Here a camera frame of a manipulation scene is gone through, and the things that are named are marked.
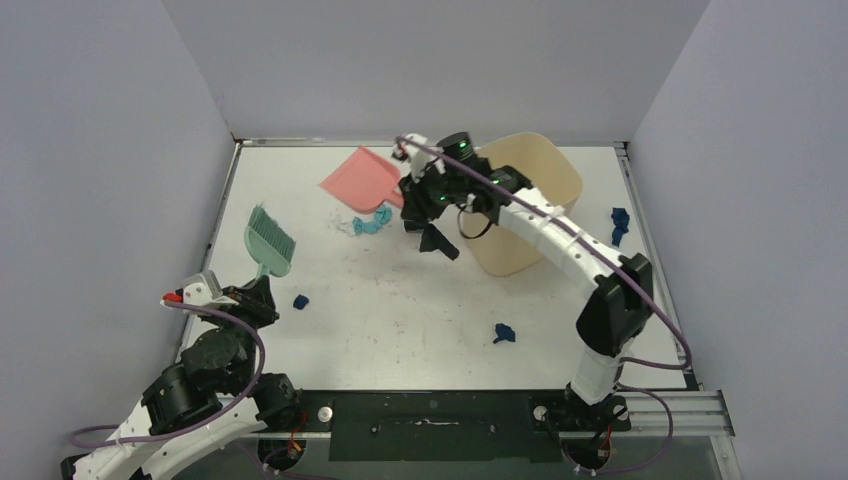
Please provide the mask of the pink plastic dustpan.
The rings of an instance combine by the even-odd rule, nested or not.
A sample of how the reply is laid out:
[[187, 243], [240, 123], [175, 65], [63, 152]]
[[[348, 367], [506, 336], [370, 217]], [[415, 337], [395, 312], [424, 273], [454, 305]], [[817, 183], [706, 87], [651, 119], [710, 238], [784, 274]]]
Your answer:
[[373, 150], [359, 146], [319, 186], [357, 213], [375, 213], [384, 203], [403, 208], [400, 170]]

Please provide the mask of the green hand brush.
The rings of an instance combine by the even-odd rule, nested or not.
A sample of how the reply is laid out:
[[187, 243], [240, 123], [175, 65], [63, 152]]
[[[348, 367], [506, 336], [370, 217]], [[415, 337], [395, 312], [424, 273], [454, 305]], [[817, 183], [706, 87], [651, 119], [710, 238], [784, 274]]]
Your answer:
[[248, 254], [258, 266], [257, 278], [263, 275], [282, 278], [289, 274], [296, 241], [261, 204], [251, 210], [244, 231], [244, 243]]

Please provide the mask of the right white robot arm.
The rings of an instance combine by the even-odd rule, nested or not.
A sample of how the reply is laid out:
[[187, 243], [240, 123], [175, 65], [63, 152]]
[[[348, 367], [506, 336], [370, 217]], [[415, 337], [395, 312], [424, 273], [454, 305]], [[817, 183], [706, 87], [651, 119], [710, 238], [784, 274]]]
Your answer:
[[581, 293], [585, 305], [575, 327], [583, 347], [566, 385], [565, 414], [577, 428], [593, 427], [605, 415], [626, 350], [653, 313], [650, 261], [623, 255], [570, 219], [582, 177], [539, 133], [479, 148], [466, 132], [434, 146], [406, 134], [391, 156], [410, 168], [398, 182], [401, 216], [408, 230], [422, 232], [423, 245], [455, 254], [434, 225], [454, 206], [460, 235], [484, 271], [506, 277], [547, 259]]

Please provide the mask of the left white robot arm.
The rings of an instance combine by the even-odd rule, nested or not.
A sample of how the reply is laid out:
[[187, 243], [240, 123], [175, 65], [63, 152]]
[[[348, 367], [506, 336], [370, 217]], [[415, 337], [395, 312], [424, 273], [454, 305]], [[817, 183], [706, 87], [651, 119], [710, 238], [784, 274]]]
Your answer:
[[300, 393], [283, 373], [264, 370], [259, 331], [279, 314], [268, 275], [221, 287], [210, 270], [163, 295], [163, 306], [212, 324], [143, 391], [103, 442], [72, 435], [83, 454], [60, 464], [64, 479], [171, 479], [251, 433], [306, 422]]

